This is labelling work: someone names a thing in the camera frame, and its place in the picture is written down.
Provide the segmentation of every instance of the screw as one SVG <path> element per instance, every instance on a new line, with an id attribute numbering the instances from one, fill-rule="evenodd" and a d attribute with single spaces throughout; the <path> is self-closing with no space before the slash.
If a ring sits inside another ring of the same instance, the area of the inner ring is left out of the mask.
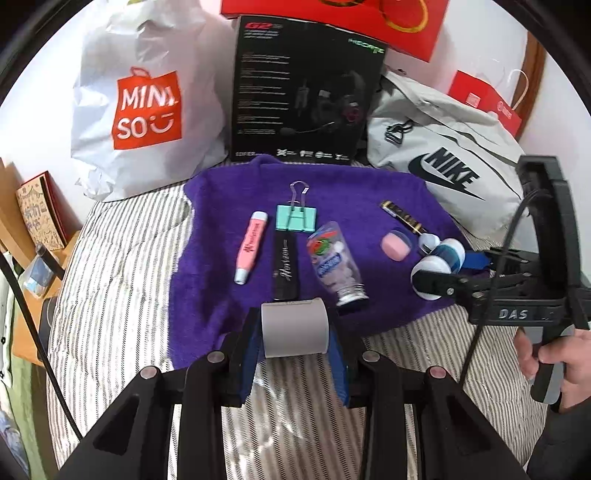
<path id="1" fill-rule="evenodd" d="M 375 362 L 377 362 L 379 360 L 379 353 L 374 352 L 373 350 L 367 350 L 366 352 L 363 352 L 363 355 L 361 355 L 361 357 L 366 362 L 369 362 L 370 364 L 374 364 Z"/>
<path id="2" fill-rule="evenodd" d="M 140 377 L 149 380 L 150 378 L 154 378 L 158 373 L 158 369 L 156 367 L 143 367 L 143 369 L 139 372 Z"/>
<path id="3" fill-rule="evenodd" d="M 429 375 L 433 378 L 442 379 L 447 376 L 447 372 L 443 367 L 431 367 L 429 369 Z"/>
<path id="4" fill-rule="evenodd" d="M 220 352 L 219 350 L 209 352 L 209 354 L 207 355 L 207 361 L 211 364 L 218 364 L 219 362 L 223 362 L 225 358 L 226 355 L 224 355 L 223 352 Z"/>

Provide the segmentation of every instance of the book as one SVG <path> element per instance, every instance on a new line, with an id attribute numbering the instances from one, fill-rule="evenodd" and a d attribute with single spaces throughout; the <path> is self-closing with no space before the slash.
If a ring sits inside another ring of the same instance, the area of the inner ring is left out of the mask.
<path id="1" fill-rule="evenodd" d="M 16 195 L 33 242 L 42 243 L 50 251 L 65 248 L 67 238 L 55 206 L 49 172 L 24 183 Z"/>

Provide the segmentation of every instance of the teal binder clip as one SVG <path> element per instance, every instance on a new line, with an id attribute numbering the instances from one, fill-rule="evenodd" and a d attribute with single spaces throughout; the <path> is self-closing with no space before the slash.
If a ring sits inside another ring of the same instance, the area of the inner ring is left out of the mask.
<path id="1" fill-rule="evenodd" d="M 296 185 L 301 183 L 304 190 L 301 192 L 300 201 L 296 201 Z M 288 230 L 290 232 L 309 232 L 316 231 L 316 209 L 306 206 L 306 193 L 310 186 L 303 181 L 295 181 L 290 185 L 291 202 L 289 205 L 277 205 L 277 215 L 275 216 L 275 229 Z"/>

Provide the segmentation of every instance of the plastic bag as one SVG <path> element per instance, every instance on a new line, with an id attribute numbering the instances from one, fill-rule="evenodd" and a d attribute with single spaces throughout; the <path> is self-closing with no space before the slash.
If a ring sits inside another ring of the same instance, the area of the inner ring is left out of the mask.
<path id="1" fill-rule="evenodd" d="M 77 184 L 119 200 L 177 181 L 225 158 L 222 107 L 208 21 L 194 0 L 99 2 L 74 86 Z"/>
<path id="2" fill-rule="evenodd" d="M 45 295 L 55 276 L 51 268 L 45 264 L 39 255 L 36 255 L 22 274 L 22 286 L 40 299 Z"/>

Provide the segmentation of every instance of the red gift bag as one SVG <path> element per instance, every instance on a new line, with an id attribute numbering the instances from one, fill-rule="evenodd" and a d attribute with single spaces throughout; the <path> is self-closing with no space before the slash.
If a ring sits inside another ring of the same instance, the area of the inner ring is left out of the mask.
<path id="1" fill-rule="evenodd" d="M 483 112 L 495 112 L 503 127 L 513 136 L 517 134 L 521 126 L 521 118 L 503 100 L 494 87 L 484 80 L 458 71 L 448 95 Z"/>
<path id="2" fill-rule="evenodd" d="M 449 0 L 222 0 L 222 15 L 268 15 L 334 25 L 377 38 L 424 61 L 431 55 Z"/>

